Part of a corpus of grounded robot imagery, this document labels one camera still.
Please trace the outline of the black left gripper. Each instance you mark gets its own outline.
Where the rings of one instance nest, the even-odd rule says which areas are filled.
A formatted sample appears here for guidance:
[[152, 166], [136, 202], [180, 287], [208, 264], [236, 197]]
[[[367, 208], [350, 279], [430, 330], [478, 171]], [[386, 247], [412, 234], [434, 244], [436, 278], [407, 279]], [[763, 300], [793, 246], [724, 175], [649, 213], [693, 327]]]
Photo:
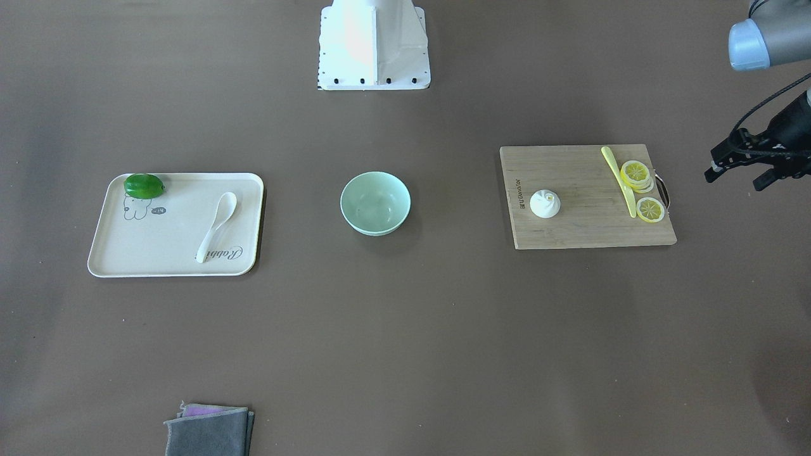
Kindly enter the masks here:
[[713, 184], [728, 170], [753, 164], [771, 166], [753, 180], [755, 191], [763, 191], [779, 180], [802, 178], [809, 174], [809, 132], [807, 90], [777, 113], [764, 132], [751, 134], [741, 128], [741, 142], [722, 141], [712, 148], [712, 164], [704, 178], [707, 184]]

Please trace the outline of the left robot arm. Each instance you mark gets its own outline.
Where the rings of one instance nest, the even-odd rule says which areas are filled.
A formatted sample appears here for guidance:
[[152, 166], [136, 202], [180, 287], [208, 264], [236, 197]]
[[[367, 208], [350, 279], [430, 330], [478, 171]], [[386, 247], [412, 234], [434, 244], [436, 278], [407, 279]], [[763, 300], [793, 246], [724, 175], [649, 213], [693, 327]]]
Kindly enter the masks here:
[[[728, 58], [734, 70], [765, 70], [810, 58], [810, 3], [808, 1], [751, 1], [746, 20], [733, 24], [728, 34]], [[748, 110], [727, 138], [712, 148], [712, 165], [704, 176], [713, 184], [733, 168], [765, 164], [770, 168], [753, 179], [762, 191], [783, 179], [800, 179], [810, 169], [809, 90], [773, 116], [759, 134], [743, 123], [767, 103], [809, 80], [801, 76]]]

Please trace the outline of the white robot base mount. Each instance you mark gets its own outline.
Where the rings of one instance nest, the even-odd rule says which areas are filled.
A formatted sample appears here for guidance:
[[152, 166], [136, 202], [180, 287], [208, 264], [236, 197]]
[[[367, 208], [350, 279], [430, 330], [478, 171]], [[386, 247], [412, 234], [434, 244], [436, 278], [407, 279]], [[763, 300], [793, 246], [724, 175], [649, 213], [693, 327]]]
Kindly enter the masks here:
[[319, 90], [406, 91], [430, 85], [423, 8], [411, 1], [333, 1], [321, 10]]

